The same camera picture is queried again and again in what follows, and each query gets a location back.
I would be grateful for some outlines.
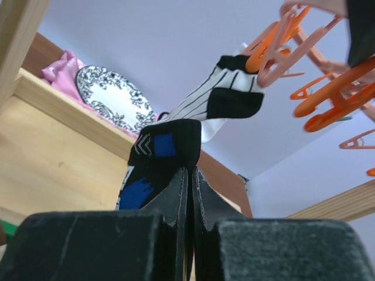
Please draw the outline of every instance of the white plate with black pattern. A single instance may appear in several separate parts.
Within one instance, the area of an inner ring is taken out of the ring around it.
[[[133,134],[155,122],[155,114],[139,89],[102,66],[85,66],[76,76],[83,101],[105,119]]]

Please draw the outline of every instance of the pink cloth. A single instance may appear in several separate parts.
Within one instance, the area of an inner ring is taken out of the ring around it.
[[[85,104],[78,92],[76,86],[76,75],[78,71],[84,66],[84,63],[80,61],[72,51],[65,51],[64,54],[61,56],[60,60],[53,62],[50,66],[42,70],[44,76],[44,79],[42,80],[50,84],[53,88],[66,94],[69,98],[79,103],[82,107],[92,112],[95,112],[96,115],[98,115],[100,118],[105,119],[98,112],[96,112],[87,104]],[[123,128],[119,129],[129,136],[137,138],[136,135],[129,131]]]

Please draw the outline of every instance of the green object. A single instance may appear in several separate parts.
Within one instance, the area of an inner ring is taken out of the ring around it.
[[[351,117],[351,116],[347,116],[347,117],[343,117],[343,118],[341,118],[340,120],[337,120],[337,122],[340,122],[340,121],[347,121],[347,120],[352,120],[353,119],[353,117]]]
[[[17,230],[17,226],[13,225],[13,224],[10,224],[10,223],[8,223],[6,221],[1,221],[1,220],[0,220],[0,223],[4,227],[5,235],[6,235],[6,240],[9,242],[13,238],[14,233]]]

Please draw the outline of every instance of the blue patch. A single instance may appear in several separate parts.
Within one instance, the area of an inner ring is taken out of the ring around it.
[[[172,133],[155,136],[154,140],[156,157],[171,157],[177,155]]]
[[[144,183],[146,178],[137,180],[124,188],[120,197],[120,210],[138,210],[146,200],[146,198],[153,192],[150,189],[151,183]]]

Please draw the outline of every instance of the black and white sock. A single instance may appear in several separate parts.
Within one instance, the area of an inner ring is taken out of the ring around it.
[[[200,156],[201,124],[179,119],[147,126],[131,149],[116,210],[140,209],[158,195],[180,167],[192,169]]]
[[[244,55],[222,56],[209,78],[158,122],[199,120],[202,122],[202,142],[207,142],[224,124],[224,118],[253,116],[261,107],[264,89],[257,84],[257,73],[246,71],[248,58]]]

